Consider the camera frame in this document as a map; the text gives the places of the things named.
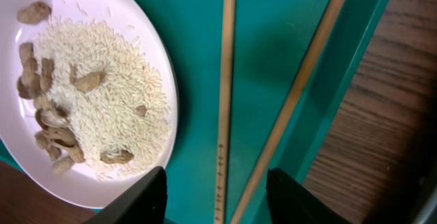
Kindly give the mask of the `pink plate with food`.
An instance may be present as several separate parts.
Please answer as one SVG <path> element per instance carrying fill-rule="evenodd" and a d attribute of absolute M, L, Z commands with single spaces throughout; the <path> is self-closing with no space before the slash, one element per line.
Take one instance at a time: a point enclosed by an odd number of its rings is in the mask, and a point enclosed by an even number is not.
<path fill-rule="evenodd" d="M 175 144 L 167 50 L 134 0 L 1 0 L 1 141 L 34 182 L 103 209 Z"/>

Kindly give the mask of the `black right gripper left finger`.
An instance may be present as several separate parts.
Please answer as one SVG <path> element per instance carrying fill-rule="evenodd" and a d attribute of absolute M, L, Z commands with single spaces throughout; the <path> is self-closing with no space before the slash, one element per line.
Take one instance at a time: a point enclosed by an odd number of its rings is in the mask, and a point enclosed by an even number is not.
<path fill-rule="evenodd" d="M 85 224 L 162 224 L 167 206 L 167 175 L 153 168 Z"/>

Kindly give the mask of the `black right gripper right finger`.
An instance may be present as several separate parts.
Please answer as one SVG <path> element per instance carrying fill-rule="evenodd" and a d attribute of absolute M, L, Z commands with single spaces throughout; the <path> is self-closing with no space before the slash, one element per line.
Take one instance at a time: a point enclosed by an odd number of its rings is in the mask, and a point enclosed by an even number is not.
<path fill-rule="evenodd" d="M 266 193 L 273 223 L 349 223 L 278 167 L 268 170 Z"/>

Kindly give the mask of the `wooden chopstick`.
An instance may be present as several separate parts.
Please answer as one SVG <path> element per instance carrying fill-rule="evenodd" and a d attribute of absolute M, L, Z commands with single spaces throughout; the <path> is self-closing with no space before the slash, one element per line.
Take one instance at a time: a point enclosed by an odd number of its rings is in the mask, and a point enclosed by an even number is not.
<path fill-rule="evenodd" d="M 316 67 L 318 60 L 323 53 L 324 47 L 329 39 L 337 18 L 346 0 L 330 0 L 325 9 L 324 15 L 318 25 L 318 28 L 311 40 L 307 53 L 301 62 L 296 78 L 290 89 L 289 94 L 281 111 L 274 123 L 262 153 L 257 160 L 257 163 L 252 171 L 248 183 L 238 202 L 236 210 L 231 218 L 231 224 L 238 224 L 248 207 L 251 198 L 260 183 L 262 176 L 267 169 L 275 150 L 280 142 L 280 139 L 287 127 L 290 118 L 305 90 L 308 80 Z"/>
<path fill-rule="evenodd" d="M 223 1 L 214 222 L 225 223 L 236 0 Z"/>

